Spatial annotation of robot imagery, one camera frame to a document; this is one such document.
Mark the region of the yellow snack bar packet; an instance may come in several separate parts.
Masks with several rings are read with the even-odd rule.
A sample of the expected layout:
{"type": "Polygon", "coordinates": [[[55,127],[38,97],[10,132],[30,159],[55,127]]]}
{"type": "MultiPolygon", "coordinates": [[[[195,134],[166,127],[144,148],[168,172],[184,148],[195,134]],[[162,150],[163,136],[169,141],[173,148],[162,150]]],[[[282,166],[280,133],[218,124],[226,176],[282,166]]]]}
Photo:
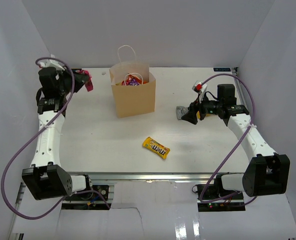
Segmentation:
{"type": "Polygon", "coordinates": [[[204,115],[200,111],[197,112],[196,116],[200,121],[204,119],[204,115]]]}

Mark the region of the colourful Fox's candy bag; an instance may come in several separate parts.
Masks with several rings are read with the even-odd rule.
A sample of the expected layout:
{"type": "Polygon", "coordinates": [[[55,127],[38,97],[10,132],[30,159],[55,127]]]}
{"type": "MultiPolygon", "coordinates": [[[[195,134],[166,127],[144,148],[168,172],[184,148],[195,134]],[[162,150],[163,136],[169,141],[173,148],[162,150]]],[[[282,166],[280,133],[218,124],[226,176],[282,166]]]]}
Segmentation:
{"type": "Polygon", "coordinates": [[[138,73],[129,73],[125,76],[125,78],[116,83],[117,86],[139,86],[146,84],[147,82],[143,80],[143,77],[138,73]]]}

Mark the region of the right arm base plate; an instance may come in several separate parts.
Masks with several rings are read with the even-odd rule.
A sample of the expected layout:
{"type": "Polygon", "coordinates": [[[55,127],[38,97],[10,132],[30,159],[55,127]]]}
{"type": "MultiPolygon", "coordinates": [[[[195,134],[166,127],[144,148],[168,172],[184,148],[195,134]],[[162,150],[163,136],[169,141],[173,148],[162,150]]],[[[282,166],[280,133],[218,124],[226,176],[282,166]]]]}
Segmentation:
{"type": "Polygon", "coordinates": [[[234,196],[226,197],[232,194],[233,191],[220,189],[211,184],[203,196],[203,201],[211,201],[209,203],[201,203],[199,197],[204,188],[204,184],[195,184],[191,191],[197,195],[197,206],[199,213],[214,213],[214,212],[242,212],[245,211],[244,197],[242,193],[234,196]]]}

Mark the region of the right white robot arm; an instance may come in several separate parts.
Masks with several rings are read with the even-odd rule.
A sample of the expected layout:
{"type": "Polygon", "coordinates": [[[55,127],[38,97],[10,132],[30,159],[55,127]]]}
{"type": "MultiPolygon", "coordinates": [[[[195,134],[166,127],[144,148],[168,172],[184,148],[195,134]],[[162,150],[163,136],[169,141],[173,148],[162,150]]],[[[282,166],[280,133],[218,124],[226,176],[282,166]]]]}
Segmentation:
{"type": "Polygon", "coordinates": [[[198,93],[198,98],[185,110],[181,120],[195,125],[207,115],[218,116],[237,137],[249,161],[244,173],[221,175],[220,183],[213,187],[214,195],[223,200],[232,191],[244,192],[249,197],[285,193],[290,160],[263,139],[247,108],[237,104],[234,85],[219,84],[214,100],[206,96],[206,84],[198,82],[192,89],[198,93]]]}

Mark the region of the brown M&M's packet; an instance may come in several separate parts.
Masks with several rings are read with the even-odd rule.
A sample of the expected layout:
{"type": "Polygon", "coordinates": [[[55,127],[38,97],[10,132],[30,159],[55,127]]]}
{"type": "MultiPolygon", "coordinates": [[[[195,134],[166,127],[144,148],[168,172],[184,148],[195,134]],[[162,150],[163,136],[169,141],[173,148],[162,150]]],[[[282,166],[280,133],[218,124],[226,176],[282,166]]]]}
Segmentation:
{"type": "Polygon", "coordinates": [[[129,76],[128,79],[126,80],[126,84],[128,86],[139,86],[141,84],[141,80],[133,76],[129,76]]]}

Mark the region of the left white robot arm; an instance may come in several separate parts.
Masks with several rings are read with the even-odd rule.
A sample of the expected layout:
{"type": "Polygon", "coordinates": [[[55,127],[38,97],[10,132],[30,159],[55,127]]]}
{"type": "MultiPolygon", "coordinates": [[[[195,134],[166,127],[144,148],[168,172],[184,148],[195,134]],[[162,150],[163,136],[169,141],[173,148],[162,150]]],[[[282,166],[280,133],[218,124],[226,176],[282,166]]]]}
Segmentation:
{"type": "Polygon", "coordinates": [[[84,200],[93,195],[88,175],[70,175],[60,163],[61,131],[66,119],[67,95],[82,87],[93,90],[86,70],[75,68],[57,70],[45,67],[39,70],[41,88],[36,95],[39,129],[37,146],[31,166],[22,171],[22,179],[36,200],[76,194],[84,200]]]}

